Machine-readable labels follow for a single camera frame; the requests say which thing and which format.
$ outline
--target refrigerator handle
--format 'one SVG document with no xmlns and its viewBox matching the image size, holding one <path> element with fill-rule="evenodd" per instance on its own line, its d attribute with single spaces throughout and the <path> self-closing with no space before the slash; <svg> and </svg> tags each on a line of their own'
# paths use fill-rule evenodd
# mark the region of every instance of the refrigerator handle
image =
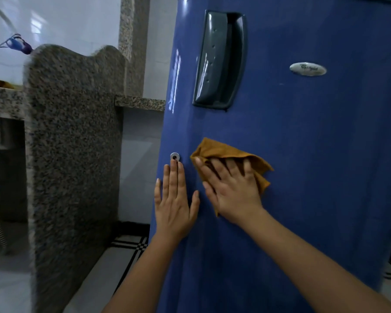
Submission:
<svg viewBox="0 0 391 313">
<path fill-rule="evenodd" d="M 243 75 L 246 21 L 240 13 L 207 11 L 193 105 L 227 110 Z"/>
</svg>

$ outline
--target granite countertop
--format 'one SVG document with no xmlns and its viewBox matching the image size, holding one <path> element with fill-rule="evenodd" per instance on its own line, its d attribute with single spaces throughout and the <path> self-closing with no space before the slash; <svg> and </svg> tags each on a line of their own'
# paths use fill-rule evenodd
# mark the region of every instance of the granite countertop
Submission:
<svg viewBox="0 0 391 313">
<path fill-rule="evenodd" d="M 165 110 L 165 100 L 147 99 L 128 95 L 116 96 L 115 105 L 126 108 L 140 108 L 143 110 L 162 112 Z"/>
<path fill-rule="evenodd" d="M 0 88 L 0 117 L 25 119 L 25 93 L 23 91 Z"/>
</svg>

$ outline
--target orange cloth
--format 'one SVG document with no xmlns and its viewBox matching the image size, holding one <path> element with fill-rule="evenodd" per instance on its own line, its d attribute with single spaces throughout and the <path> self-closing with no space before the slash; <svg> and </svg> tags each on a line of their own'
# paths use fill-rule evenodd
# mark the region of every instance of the orange cloth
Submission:
<svg viewBox="0 0 391 313">
<path fill-rule="evenodd" d="M 198 169 L 195 159 L 199 157 L 203 163 L 205 163 L 208 167 L 210 167 L 215 173 L 215 169 L 210 162 L 210 158 L 222 158 L 223 163 L 225 164 L 224 158 L 233 158 L 236 164 L 239 167 L 239 170 L 243 173 L 243 159 L 248 158 L 250 160 L 250 164 L 253 169 L 253 173 L 255 175 L 256 184 L 258 186 L 259 194 L 262 194 L 267 186 L 270 185 L 269 181 L 266 180 L 262 175 L 268 170 L 273 171 L 271 165 L 263 160 L 261 157 L 255 156 L 251 153 L 245 153 L 237 148 L 226 145 L 224 143 L 214 141 L 213 139 L 203 138 L 203 141 L 200 145 L 198 145 L 197 149 L 190 156 L 191 161 L 193 162 L 194 167 L 197 169 L 198 174 L 200 175 L 201 180 L 207 181 L 207 178 Z"/>
</svg>

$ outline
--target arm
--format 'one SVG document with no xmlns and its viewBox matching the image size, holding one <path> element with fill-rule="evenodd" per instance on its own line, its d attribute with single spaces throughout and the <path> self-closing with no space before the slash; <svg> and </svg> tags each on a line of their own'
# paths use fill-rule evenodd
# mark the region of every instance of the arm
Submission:
<svg viewBox="0 0 391 313">
<path fill-rule="evenodd" d="M 203 186 L 214 207 L 253 238 L 316 312 L 391 313 L 391 302 L 385 297 L 282 226 L 262 208 L 249 160 L 244 162 L 242 175 L 233 160 L 226 160 L 226 168 L 213 159 L 220 179 L 201 161 L 197 164 L 208 177 L 209 182 L 204 182 Z"/>
<path fill-rule="evenodd" d="M 199 205 L 195 191 L 188 208 L 182 163 L 172 160 L 171 169 L 165 165 L 162 199 L 159 179 L 155 186 L 156 233 L 103 313 L 155 312 L 174 250 L 196 221 Z"/>
</svg>

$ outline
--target blue refrigerator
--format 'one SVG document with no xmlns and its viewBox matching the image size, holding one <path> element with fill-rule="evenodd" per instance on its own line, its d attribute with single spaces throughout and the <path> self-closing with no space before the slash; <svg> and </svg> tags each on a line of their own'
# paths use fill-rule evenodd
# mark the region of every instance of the blue refrigerator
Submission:
<svg viewBox="0 0 391 313">
<path fill-rule="evenodd" d="M 190 161 L 203 137 L 269 162 L 270 214 L 380 288 L 391 251 L 390 1 L 178 0 L 157 177 L 178 153 L 201 205 L 157 312 L 312 312 L 250 237 L 215 217 Z"/>
</svg>

